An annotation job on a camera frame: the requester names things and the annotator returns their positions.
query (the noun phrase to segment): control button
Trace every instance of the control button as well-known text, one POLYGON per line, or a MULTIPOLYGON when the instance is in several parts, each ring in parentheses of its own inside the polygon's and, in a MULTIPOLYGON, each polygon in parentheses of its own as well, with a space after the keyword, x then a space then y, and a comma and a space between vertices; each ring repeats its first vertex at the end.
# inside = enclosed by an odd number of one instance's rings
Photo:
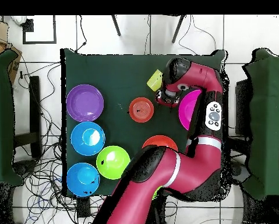
POLYGON ((209 118, 210 118, 211 120, 214 120, 214 121, 219 121, 220 116, 219 116, 218 113, 216 113, 216 112, 214 111, 214 112, 212 112, 212 113, 209 114, 209 118))

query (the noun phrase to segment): purple plate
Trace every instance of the purple plate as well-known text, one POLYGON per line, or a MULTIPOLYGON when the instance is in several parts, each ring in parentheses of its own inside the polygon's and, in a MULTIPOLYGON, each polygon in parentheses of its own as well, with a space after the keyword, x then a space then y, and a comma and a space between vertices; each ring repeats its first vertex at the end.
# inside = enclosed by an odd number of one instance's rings
POLYGON ((74 87, 67 96, 67 111, 78 122, 94 121, 103 111, 104 100, 98 89, 88 84, 74 87))

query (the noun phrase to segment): pink plate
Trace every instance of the pink plate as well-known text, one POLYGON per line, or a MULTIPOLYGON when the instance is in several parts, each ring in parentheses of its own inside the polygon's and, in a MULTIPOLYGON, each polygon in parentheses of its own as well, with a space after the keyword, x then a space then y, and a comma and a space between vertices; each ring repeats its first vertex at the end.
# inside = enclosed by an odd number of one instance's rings
POLYGON ((181 101, 179 105, 179 120, 186 130, 189 129, 194 106, 198 95, 201 93, 201 90, 194 90, 188 93, 181 101))

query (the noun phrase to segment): yellow cup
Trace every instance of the yellow cup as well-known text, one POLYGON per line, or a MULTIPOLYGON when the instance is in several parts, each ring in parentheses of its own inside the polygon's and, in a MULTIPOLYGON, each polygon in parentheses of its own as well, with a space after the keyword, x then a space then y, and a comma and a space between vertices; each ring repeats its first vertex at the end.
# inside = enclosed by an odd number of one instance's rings
POLYGON ((163 73, 159 70, 151 76, 151 78, 147 81, 147 85, 152 89, 152 91, 157 91, 162 85, 162 75, 163 73))

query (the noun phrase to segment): green bowl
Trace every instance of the green bowl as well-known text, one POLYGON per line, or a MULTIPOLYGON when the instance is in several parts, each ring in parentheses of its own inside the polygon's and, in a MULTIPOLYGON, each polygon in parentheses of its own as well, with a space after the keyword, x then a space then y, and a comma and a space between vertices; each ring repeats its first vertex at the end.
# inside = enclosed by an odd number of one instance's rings
POLYGON ((121 178, 129 162, 130 157, 126 150, 119 146, 108 146, 98 154, 96 165, 103 177, 117 180, 121 178))

